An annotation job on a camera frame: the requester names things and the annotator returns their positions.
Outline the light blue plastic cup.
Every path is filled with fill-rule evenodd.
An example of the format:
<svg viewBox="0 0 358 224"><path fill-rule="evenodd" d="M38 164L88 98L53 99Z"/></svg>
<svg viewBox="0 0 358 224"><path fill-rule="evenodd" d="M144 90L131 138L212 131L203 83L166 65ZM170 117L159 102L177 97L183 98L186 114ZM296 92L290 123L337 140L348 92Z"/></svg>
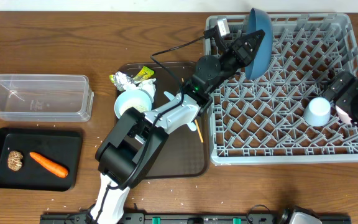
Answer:
<svg viewBox="0 0 358 224"><path fill-rule="evenodd" d="M303 118L310 126L323 126L328 123L331 105L323 97L313 98L304 110Z"/></svg>

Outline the orange carrot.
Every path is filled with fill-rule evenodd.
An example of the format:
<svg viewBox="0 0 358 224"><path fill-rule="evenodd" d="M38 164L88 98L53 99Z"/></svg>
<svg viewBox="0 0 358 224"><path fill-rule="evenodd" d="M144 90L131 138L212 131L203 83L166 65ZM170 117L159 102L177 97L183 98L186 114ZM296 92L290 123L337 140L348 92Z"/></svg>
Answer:
<svg viewBox="0 0 358 224"><path fill-rule="evenodd" d="M38 164L40 164L43 168L51 172L57 177L65 178L69 174L68 169L61 166L60 164L57 164L54 161L51 161L50 159L44 157L43 155L37 153L37 152L30 152L30 157L35 160Z"/></svg>

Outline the brown food scrap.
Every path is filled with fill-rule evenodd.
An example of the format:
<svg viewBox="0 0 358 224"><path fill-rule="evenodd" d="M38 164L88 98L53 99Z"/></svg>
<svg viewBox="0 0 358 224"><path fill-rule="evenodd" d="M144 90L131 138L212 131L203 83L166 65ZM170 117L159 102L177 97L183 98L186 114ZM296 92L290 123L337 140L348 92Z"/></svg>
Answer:
<svg viewBox="0 0 358 224"><path fill-rule="evenodd" d="M11 151L8 155L7 165L10 170L18 171L22 168L23 155L18 151Z"/></svg>

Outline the pink plastic cup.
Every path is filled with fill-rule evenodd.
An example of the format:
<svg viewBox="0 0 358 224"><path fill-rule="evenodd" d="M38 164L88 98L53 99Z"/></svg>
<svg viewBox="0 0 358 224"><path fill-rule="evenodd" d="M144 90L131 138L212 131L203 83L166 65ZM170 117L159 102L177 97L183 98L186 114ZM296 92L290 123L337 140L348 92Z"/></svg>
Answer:
<svg viewBox="0 0 358 224"><path fill-rule="evenodd" d="M338 107L338 105L336 105L336 113L339 117L339 119L345 123L345 124L352 124L352 118L342 109L340 109L340 107Z"/></svg>

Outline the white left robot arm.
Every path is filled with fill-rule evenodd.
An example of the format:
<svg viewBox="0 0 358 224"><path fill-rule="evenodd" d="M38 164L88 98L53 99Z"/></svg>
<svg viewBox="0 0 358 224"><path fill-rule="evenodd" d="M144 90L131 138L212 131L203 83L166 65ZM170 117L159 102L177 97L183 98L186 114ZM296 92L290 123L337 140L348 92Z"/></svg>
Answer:
<svg viewBox="0 0 358 224"><path fill-rule="evenodd" d="M148 174L170 133L201 116L213 102L212 92L239 69L257 58L270 59L264 49L272 44L271 32L248 32L230 44L224 43L224 35L218 26L204 32L204 39L215 40L221 56L201 57L194 74L178 84L178 94L168 103L146 112L131 107L118 119L96 151L101 189L88 209L87 223L117 223L130 189Z"/></svg>

